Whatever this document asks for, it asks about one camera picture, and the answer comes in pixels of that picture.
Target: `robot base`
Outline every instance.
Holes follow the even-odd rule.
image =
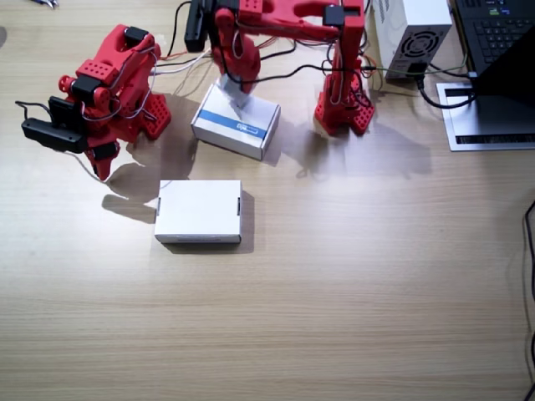
[[[319,134],[334,136],[341,125],[348,125],[359,136],[364,134],[374,116],[375,107],[365,94],[356,99],[354,93],[359,93],[359,86],[359,79],[354,77],[351,81],[353,92],[344,102],[333,104],[329,95],[332,92],[332,75],[325,79],[324,91],[319,94],[314,111],[314,126]]]

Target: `white cardboard box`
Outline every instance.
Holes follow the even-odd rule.
[[[155,237],[162,243],[238,243],[241,202],[239,180],[161,181]]]
[[[278,104],[249,95],[238,107],[213,84],[191,122],[199,140],[261,160],[278,125]]]

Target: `white box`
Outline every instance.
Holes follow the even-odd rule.
[[[239,108],[213,84],[191,122],[199,140],[261,160],[278,125],[278,104],[249,95]]]
[[[156,211],[159,242],[242,240],[242,182],[239,180],[163,180]]]
[[[447,0],[374,0],[381,63],[387,79],[425,71],[451,27]]]

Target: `blue label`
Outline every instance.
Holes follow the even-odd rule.
[[[242,121],[237,121],[235,119],[229,119],[224,115],[212,113],[208,110],[201,110],[201,112],[199,113],[199,118],[222,125],[223,127],[234,129],[235,131],[243,132],[244,134],[255,136],[262,140],[266,136],[266,131],[264,129],[260,129],[253,125],[245,124]]]

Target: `white cable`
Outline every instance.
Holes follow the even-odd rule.
[[[342,47],[340,46],[340,52],[339,52],[339,57],[342,59]],[[342,77],[342,82],[340,82],[340,93],[339,93],[339,96],[338,96],[338,100],[335,102],[333,102],[333,99],[331,98],[331,104],[333,106],[336,106],[338,104],[340,104],[342,102],[342,92],[344,92],[344,73],[345,71],[342,71],[342,73],[340,74],[340,76]]]
[[[201,53],[197,58],[192,60],[190,63],[186,64],[184,67],[180,67],[179,69],[170,69],[170,70],[160,71],[160,72],[156,72],[156,70],[153,69],[150,72],[150,74],[151,75],[163,75],[163,74],[178,74],[178,73],[181,73],[182,71],[186,71],[187,69],[190,69],[191,67],[193,67],[194,64],[198,63],[199,60],[201,60],[201,58],[203,58],[204,56],[206,56],[210,52],[211,52],[211,49],[208,49],[206,52]]]
[[[155,46],[151,47],[151,48],[144,48],[143,50],[137,52],[139,54],[145,54],[147,52],[150,52],[151,50],[154,50],[155,49]],[[121,75],[123,74],[123,72],[125,71],[125,68],[126,68],[126,64],[128,63],[128,61],[130,60],[130,57],[132,57],[132,53],[130,54],[130,56],[128,56],[128,58],[125,60],[125,62],[123,63],[123,65],[121,66],[120,68],[120,71],[119,71],[119,75],[117,75],[117,78],[114,79],[114,82],[112,82],[108,88],[112,89],[118,82],[119,82],[119,79],[121,77]]]
[[[116,111],[114,111],[113,113],[110,113],[110,114],[107,114],[105,115],[104,117],[99,117],[98,119],[93,119],[91,117],[86,117],[85,116],[85,103],[82,102],[82,109],[80,110],[80,113],[82,114],[82,117],[86,120],[86,121],[94,121],[94,122],[97,122],[97,121],[104,121],[105,119],[111,119],[114,115],[116,115],[117,113],[120,112],[122,106],[120,104],[120,100],[117,99],[117,98],[113,98],[113,100],[118,100],[119,101],[119,107],[117,108]]]
[[[239,35],[239,34],[240,34],[240,31],[237,30],[237,31],[234,33],[234,38],[232,38],[232,54],[234,54],[234,57],[235,57],[236,59],[238,59],[238,60],[239,60],[240,58],[243,57],[243,50],[242,50],[242,55],[239,56],[239,57],[238,57],[238,55],[237,55],[237,53],[236,53],[236,39],[237,39],[237,35]]]
[[[139,113],[141,113],[141,110],[145,107],[145,103],[147,103],[147,99],[149,98],[150,94],[152,93],[152,89],[154,88],[154,82],[156,81],[156,65],[158,64],[158,58],[154,53],[151,53],[152,57],[154,57],[154,75],[152,76],[152,84],[150,84],[150,89],[145,95],[145,98],[143,99],[143,102],[141,103],[141,106],[128,117],[125,117],[126,119],[134,119],[138,116]]]

